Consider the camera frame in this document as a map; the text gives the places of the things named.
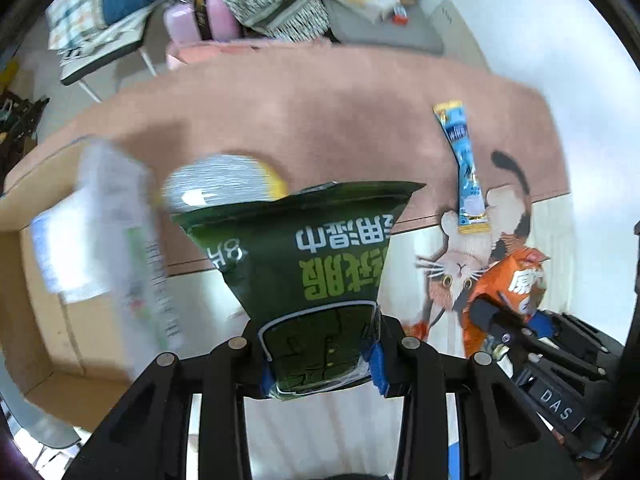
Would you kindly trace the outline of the orange snack packet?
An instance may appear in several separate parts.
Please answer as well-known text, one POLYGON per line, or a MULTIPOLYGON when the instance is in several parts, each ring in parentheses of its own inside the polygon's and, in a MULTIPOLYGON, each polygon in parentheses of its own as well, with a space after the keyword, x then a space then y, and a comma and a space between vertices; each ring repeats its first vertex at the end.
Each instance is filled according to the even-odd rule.
POLYGON ((491 266, 476 282, 469 300, 462 310, 462 333, 465 356, 480 351, 488 334, 487 328, 473 321, 471 314, 478 298, 510 311, 521 321, 529 321, 536 313, 544 293, 544 268, 548 257, 537 248, 522 247, 491 266))

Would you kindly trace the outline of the dark green snack bag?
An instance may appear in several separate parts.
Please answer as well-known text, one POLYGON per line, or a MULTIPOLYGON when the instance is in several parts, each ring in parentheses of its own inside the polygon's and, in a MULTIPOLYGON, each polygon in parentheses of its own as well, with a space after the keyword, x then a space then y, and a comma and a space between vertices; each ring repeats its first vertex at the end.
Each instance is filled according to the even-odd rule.
POLYGON ((368 376, 390 237, 421 188, 327 183, 273 202, 175 215, 250 318, 267 396, 309 396, 368 376))

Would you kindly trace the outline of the blue cat treat stick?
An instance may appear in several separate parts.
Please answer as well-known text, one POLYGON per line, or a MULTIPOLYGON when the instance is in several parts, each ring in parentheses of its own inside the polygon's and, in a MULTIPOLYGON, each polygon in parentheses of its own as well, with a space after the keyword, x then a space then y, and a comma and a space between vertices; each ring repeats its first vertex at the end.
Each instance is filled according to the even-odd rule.
POLYGON ((433 113, 458 165, 458 231, 462 234, 488 232, 484 193, 477 177, 464 105, 461 101, 436 104, 433 113))

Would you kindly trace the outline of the cat pattern rug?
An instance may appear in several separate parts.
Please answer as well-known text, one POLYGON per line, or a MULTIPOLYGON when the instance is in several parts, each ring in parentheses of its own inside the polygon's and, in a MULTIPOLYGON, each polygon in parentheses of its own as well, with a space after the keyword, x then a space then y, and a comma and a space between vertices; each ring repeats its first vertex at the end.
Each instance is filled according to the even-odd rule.
POLYGON ((493 151, 522 167, 533 200, 570 190, 562 145, 549 107, 535 90, 449 58, 395 49, 269 47, 217 54, 122 90, 87 108, 23 158, 6 178, 1 252, 17 256, 24 275, 24 327, 6 329, 10 370, 32 400, 76 424, 95 427, 124 390, 124 354, 105 304, 73 310, 90 364, 58 372, 72 345, 44 326, 60 313, 36 273, 26 238, 30 219, 72 190, 85 140, 104 138, 151 170, 156 183, 208 155, 253 156, 293 191, 328 181, 409 180, 413 195, 394 231, 393 258, 381 297, 387 311, 413 315, 418 274, 405 242, 435 232, 457 198, 457 167, 433 115, 436 103, 460 100, 469 114, 480 184, 510 181, 493 151))

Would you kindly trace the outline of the brown cardboard box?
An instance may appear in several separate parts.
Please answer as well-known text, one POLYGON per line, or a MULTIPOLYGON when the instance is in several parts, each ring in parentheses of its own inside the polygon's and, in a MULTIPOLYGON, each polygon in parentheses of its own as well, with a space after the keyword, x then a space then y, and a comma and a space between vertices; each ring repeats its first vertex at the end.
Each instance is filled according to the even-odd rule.
POLYGON ((85 430, 183 343, 151 184, 141 162, 85 138, 1 195, 4 367, 30 404, 85 430))

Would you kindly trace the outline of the silver yellow wrapped scrubber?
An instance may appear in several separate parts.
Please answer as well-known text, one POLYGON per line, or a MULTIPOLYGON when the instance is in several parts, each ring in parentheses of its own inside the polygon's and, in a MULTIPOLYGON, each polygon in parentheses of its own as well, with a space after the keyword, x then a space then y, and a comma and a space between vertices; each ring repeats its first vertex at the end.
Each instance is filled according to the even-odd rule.
POLYGON ((271 166, 254 157, 215 154, 172 172, 160 188, 171 212, 249 202, 288 195, 288 185, 271 166))

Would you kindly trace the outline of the grey cushion with snacks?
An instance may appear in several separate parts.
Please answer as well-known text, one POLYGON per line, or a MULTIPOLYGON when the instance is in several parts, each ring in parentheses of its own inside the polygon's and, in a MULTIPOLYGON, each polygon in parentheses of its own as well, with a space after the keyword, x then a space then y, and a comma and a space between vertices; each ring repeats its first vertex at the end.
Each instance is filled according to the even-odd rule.
POLYGON ((341 44, 390 46, 444 53, 420 0, 322 0, 331 34, 341 44))

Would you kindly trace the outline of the zebra pattern bag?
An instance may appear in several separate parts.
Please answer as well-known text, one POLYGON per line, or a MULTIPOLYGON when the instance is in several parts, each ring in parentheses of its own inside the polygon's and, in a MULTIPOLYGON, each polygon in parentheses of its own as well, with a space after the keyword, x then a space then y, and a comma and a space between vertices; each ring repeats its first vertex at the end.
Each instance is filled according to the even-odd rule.
POLYGON ((246 29, 287 42, 314 41, 330 21, 322 0, 222 0, 246 29))

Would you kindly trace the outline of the plaid cloth on chair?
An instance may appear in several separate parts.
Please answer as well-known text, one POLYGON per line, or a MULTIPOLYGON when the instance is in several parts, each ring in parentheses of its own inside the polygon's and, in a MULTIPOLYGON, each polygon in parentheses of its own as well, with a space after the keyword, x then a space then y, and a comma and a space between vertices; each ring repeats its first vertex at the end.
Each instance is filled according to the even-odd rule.
POLYGON ((58 54, 61 84, 79 84, 87 75, 138 51, 154 72, 145 51, 149 20, 160 0, 54 0, 46 10, 48 48, 58 54))

